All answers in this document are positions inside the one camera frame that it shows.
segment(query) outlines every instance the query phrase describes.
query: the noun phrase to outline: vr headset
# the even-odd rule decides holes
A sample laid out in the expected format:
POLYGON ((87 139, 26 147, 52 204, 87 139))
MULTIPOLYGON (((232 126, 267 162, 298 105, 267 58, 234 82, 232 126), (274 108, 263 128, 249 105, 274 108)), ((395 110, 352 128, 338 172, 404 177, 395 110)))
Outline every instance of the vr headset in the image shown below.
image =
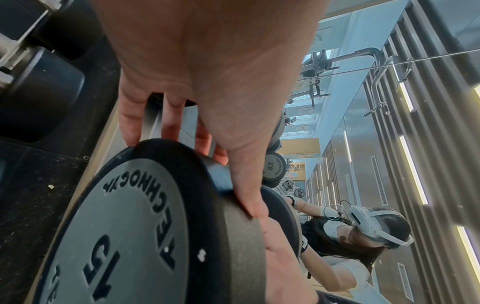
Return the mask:
POLYGON ((379 221, 375 218, 379 215, 399 215, 403 217, 400 213, 393 211, 393 210, 379 210, 379 211, 370 211, 364 207, 358 206, 350 206, 348 210, 346 210, 348 217, 352 220, 353 224, 357 226, 360 231, 365 234, 366 236, 376 239, 378 237, 382 237, 390 242, 398 244, 400 246, 408 246, 414 242, 414 238, 409 235, 407 241, 402 241, 390 235, 382 230, 379 221))

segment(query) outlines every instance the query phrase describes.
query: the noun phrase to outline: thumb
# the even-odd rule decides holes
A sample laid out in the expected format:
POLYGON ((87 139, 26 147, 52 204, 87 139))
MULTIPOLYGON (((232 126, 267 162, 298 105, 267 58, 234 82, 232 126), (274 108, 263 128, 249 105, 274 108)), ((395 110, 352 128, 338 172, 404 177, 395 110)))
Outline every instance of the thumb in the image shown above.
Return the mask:
POLYGON ((257 218, 269 215, 260 194, 267 142, 262 139, 227 151, 235 195, 247 212, 257 218))
POLYGON ((128 146, 134 146, 140 141, 145 105, 150 94, 151 92, 134 85, 122 71, 118 88, 118 123, 128 146))

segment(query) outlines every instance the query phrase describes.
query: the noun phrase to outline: white paint chip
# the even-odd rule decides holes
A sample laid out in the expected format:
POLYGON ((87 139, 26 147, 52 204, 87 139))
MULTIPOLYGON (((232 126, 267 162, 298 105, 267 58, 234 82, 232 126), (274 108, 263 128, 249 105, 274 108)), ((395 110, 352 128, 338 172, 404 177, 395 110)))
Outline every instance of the white paint chip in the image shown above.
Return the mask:
POLYGON ((203 249, 200 250, 200 252, 198 253, 197 257, 198 257, 198 260, 200 262, 205 262, 205 255, 207 254, 207 252, 203 249))

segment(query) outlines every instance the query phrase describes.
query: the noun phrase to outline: human hand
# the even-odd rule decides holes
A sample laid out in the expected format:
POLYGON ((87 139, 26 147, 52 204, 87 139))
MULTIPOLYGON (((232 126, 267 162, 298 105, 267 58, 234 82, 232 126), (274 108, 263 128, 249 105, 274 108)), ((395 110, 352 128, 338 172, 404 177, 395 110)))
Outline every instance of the human hand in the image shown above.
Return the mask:
POLYGON ((250 215, 267 217, 260 194, 265 151, 327 1, 92 3, 122 67, 118 106, 126 143, 140 140, 152 92, 165 93, 164 138, 178 139, 185 100, 195 101, 197 142, 215 138, 224 148, 218 155, 229 157, 237 198, 250 215))
POLYGON ((299 263, 280 224, 261 219, 266 255, 266 302, 317 303, 318 295, 301 272, 299 263))

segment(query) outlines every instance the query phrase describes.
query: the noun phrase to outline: air vent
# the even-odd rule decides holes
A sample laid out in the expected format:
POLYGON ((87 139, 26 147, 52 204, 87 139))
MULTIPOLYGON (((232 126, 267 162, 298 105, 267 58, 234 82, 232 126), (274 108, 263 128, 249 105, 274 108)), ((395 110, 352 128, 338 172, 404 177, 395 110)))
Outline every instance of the air vent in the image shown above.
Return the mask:
POLYGON ((348 202, 352 205, 355 205, 354 192, 352 190, 352 182, 350 181, 350 174, 345 175, 345 180, 346 180, 346 188, 348 190, 348 199, 349 199, 348 202))
POLYGON ((403 290, 405 291, 405 296, 407 299, 415 303, 414 295, 412 294, 412 289, 410 287, 409 276, 407 275, 407 269, 405 265, 397 263, 398 269, 400 271, 401 283, 403 285, 403 290))
POLYGON ((378 192, 380 193, 380 200, 382 206, 388 206, 389 202, 387 201, 387 195, 385 195, 384 184, 382 183, 382 177, 380 176, 379 164, 377 163, 377 158, 375 156, 371 157, 371 165, 375 173, 376 185, 378 187, 378 192))

